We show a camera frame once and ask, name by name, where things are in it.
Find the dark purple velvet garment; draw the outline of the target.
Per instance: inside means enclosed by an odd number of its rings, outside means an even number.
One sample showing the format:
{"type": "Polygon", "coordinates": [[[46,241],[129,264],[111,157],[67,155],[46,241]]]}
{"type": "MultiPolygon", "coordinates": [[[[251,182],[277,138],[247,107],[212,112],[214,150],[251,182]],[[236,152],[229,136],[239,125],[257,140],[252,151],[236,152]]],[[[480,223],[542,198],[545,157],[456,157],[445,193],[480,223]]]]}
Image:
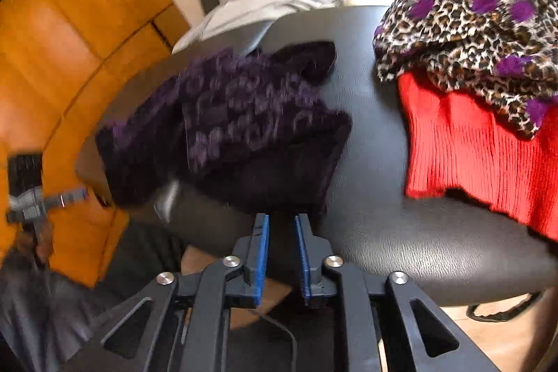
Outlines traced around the dark purple velvet garment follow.
{"type": "Polygon", "coordinates": [[[317,40],[190,63],[97,132],[113,202],[137,206],[176,179],[243,212],[321,212],[352,129],[320,95],[336,59],[317,40]]]}

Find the wooden cabinet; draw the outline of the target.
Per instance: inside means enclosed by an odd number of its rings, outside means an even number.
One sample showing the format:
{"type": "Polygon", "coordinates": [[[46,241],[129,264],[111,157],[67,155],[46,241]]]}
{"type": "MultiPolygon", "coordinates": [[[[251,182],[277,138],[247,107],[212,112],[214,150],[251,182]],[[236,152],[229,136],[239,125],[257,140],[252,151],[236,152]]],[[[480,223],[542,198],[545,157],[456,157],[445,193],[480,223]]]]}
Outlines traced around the wooden cabinet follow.
{"type": "Polygon", "coordinates": [[[39,151],[48,196],[126,81],[188,24],[172,0],[1,0],[1,153],[39,151]]]}

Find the grey hoodie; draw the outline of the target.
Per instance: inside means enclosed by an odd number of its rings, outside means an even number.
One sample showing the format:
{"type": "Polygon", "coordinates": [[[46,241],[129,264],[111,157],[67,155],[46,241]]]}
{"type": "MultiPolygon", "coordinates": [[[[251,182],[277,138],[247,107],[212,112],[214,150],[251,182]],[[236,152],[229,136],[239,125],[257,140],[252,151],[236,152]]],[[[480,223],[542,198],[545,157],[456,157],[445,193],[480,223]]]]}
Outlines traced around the grey hoodie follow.
{"type": "Polygon", "coordinates": [[[347,0],[231,0],[211,10],[199,25],[180,37],[172,53],[176,54],[192,43],[248,24],[273,23],[293,13],[337,8],[344,6],[346,2],[347,0]]]}

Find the red knit sweater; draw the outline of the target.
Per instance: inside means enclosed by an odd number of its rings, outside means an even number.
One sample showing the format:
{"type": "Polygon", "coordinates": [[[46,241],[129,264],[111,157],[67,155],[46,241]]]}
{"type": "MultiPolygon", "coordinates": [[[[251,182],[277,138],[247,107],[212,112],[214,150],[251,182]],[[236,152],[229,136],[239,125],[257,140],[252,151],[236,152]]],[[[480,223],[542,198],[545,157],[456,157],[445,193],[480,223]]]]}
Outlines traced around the red knit sweater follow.
{"type": "Polygon", "coordinates": [[[523,140],[481,99],[442,92],[422,72],[400,76],[398,89],[409,123],[407,196],[462,190],[491,211],[556,239],[556,104],[538,108],[542,128],[523,140]]]}

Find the leopard print purple-dotted garment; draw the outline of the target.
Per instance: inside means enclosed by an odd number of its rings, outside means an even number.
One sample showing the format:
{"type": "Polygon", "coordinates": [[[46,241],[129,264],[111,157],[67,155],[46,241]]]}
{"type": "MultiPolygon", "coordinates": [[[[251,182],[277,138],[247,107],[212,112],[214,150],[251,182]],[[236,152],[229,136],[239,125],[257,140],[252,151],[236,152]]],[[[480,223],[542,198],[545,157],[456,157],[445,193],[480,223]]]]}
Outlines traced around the leopard print purple-dotted garment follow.
{"type": "Polygon", "coordinates": [[[421,68],[528,138],[557,102],[557,0],[394,0],[372,46],[380,81],[421,68]]]}

